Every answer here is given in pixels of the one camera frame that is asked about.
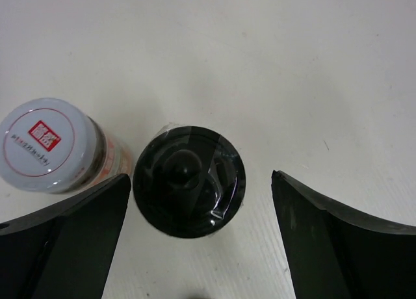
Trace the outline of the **black knob lid jar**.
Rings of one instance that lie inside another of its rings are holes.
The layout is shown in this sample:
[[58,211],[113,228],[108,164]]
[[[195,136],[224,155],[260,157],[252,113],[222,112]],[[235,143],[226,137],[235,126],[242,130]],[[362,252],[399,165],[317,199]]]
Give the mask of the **black knob lid jar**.
[[133,195],[155,229],[180,239],[212,235],[242,207],[246,172],[236,147],[195,125],[163,127],[136,162]]

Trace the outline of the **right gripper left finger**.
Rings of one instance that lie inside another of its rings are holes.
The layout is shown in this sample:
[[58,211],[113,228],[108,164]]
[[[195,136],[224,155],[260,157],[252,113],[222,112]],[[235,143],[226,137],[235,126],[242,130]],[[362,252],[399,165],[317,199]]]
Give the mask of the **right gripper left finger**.
[[1,223],[1,297],[101,298],[130,190],[120,174]]

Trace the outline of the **white red lid jar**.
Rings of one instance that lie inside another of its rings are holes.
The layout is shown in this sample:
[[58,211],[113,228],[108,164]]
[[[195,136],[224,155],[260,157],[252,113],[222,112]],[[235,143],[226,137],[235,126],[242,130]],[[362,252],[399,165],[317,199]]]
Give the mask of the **white red lid jar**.
[[129,148],[61,99],[26,102],[1,122],[1,177],[17,189],[77,192],[131,170]]

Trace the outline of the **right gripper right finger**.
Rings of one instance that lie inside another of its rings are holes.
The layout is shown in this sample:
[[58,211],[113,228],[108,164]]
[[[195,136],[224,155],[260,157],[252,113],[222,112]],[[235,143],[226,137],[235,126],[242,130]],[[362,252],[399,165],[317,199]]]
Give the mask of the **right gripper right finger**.
[[414,298],[415,227],[347,206],[282,171],[272,197],[297,298]]

